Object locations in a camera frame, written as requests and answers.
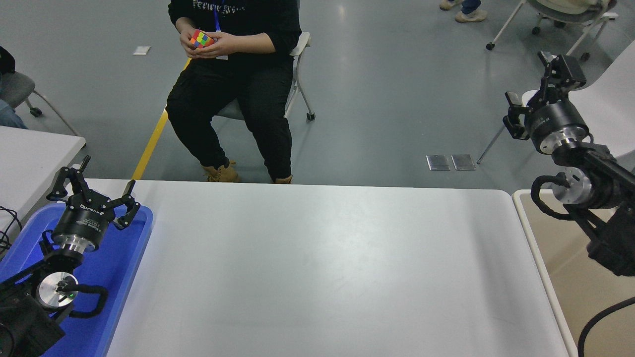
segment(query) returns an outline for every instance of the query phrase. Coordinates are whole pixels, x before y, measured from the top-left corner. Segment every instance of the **white table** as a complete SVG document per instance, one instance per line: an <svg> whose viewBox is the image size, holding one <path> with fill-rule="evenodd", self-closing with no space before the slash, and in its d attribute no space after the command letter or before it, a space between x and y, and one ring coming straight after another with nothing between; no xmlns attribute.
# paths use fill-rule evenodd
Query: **white table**
<svg viewBox="0 0 635 357"><path fill-rule="evenodd" d="M126 181L88 184L118 197ZM108 357L568 356L505 192L134 192L154 228Z"/></svg>
<svg viewBox="0 0 635 357"><path fill-rule="evenodd" d="M85 143L83 137L0 126L0 206L23 219ZM10 220L0 212L0 230Z"/></svg>

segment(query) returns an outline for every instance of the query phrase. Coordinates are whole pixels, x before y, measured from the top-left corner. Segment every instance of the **rubik's cube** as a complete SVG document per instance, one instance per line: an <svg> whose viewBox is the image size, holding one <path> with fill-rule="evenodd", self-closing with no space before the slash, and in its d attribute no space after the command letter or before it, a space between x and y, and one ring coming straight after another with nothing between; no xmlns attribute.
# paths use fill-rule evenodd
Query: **rubik's cube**
<svg viewBox="0 0 635 357"><path fill-rule="evenodd" d="M190 42L198 48L203 48L213 44L214 39L210 36L207 36L205 32L196 30L194 31L194 35L192 35L192 39L190 40Z"/></svg>

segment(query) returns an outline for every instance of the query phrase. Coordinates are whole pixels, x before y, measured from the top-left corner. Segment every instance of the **gray chair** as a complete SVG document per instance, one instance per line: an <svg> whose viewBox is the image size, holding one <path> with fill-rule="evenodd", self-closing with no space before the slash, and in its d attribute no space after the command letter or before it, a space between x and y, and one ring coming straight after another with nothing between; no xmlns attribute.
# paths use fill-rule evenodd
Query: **gray chair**
<svg viewBox="0 0 635 357"><path fill-rule="evenodd" d="M602 30L604 30L605 25L609 21L618 18L616 13L607 12L615 6L614 0L520 0L494 40L485 46L487 50L491 51L494 49L500 35L502 35L520 8L526 3L529 3L532 8L538 11L538 22L531 30L531 33L534 35L540 33L540 22L544 19L554 20L556 27L564 27L566 24L576 24L583 27L582 35L580 35L575 44L569 49L566 53L567 55L571 55L573 51L575 51L593 28L600 25L598 33L593 38L595 42L602 33ZM589 52L584 52L580 59L586 61L589 59L589 56Z"/></svg>
<svg viewBox="0 0 635 357"><path fill-rule="evenodd" d="M40 98L42 98L51 109L57 114L60 119L66 124L66 126L73 132L75 136L80 137L81 135L73 128L64 117L60 114L60 112L53 107L51 102L46 99L45 96L41 95L36 91L36 84L33 82L33 79L29 78L25 74L14 72L14 73L5 73L2 75L2 93L0 93L0 99L7 102L12 108L17 108L20 104L26 102L29 106L29 111L34 117L39 117L42 115L42 111L39 108L33 107L31 102L29 102L29 96L31 93L36 94Z"/></svg>

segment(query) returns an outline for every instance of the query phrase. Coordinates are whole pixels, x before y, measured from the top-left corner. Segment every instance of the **blue tray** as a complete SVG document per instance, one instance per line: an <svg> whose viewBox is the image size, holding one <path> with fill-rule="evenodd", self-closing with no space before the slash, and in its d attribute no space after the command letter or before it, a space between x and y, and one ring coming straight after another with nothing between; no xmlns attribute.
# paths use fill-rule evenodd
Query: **blue tray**
<svg viewBox="0 0 635 357"><path fill-rule="evenodd" d="M42 232L57 225L65 204L51 204L38 210L15 243L0 262L0 281L42 260L37 242ZM115 209L117 216L125 207ZM101 314L89 319L66 318L60 325L66 336L46 353L45 357L94 356L103 357L108 351L126 297L137 273L145 246L152 230L152 211L141 206L135 219L123 231L112 224L100 248L85 253L84 263L74 271L80 284L100 285L108 289L108 300ZM96 295L80 293L75 299L75 310L91 311L97 304Z"/></svg>

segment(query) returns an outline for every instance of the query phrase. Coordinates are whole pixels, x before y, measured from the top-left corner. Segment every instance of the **metal floor plate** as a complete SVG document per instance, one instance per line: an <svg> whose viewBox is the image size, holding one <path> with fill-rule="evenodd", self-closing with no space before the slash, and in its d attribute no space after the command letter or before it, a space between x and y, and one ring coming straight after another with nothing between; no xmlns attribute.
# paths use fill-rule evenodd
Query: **metal floor plate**
<svg viewBox="0 0 635 357"><path fill-rule="evenodd" d="M452 162L457 171L474 171L476 166L472 160L472 156L468 154L452 155Z"/></svg>
<svg viewBox="0 0 635 357"><path fill-rule="evenodd" d="M450 171L450 162L445 155L426 155L430 171Z"/></svg>

